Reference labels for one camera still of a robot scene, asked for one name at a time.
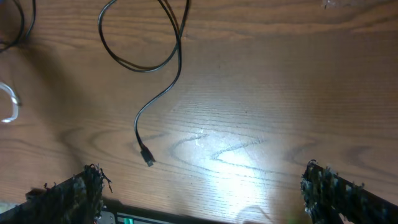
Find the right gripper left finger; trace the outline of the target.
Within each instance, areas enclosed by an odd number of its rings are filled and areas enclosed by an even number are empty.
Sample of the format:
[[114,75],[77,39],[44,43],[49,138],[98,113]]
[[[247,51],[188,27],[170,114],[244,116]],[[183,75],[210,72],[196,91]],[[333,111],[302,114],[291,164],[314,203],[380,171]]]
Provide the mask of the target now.
[[68,180],[32,189],[26,201],[1,214],[1,224],[94,224],[104,209],[103,190],[112,181],[97,164]]

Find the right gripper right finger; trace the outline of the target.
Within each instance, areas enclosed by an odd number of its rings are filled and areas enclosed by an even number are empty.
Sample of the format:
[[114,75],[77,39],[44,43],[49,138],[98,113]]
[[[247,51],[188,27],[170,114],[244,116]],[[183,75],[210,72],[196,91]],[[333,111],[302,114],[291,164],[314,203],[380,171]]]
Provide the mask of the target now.
[[313,223],[397,223],[397,205],[310,160],[300,183]]

